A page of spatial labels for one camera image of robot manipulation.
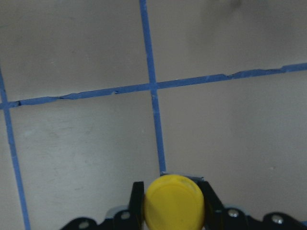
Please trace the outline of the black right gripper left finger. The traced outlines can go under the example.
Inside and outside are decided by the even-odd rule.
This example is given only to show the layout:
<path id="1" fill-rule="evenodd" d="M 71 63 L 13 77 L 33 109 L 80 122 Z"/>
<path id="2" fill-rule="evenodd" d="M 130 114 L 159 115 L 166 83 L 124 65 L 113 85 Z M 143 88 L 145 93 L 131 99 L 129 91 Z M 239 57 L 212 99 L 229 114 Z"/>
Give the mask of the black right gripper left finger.
<path id="1" fill-rule="evenodd" d="M 134 182 L 129 201 L 130 220 L 133 230 L 143 229 L 144 182 Z"/>

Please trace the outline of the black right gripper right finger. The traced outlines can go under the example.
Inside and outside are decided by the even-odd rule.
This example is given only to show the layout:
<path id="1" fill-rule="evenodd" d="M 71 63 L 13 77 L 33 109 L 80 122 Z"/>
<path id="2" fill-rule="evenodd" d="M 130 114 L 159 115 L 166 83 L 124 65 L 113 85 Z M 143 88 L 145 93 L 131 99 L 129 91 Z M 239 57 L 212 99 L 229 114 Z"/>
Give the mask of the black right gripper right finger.
<path id="1" fill-rule="evenodd" d="M 201 181 L 201 191 L 204 196 L 204 227 L 206 230 L 223 229 L 224 206 L 207 181 Z"/>

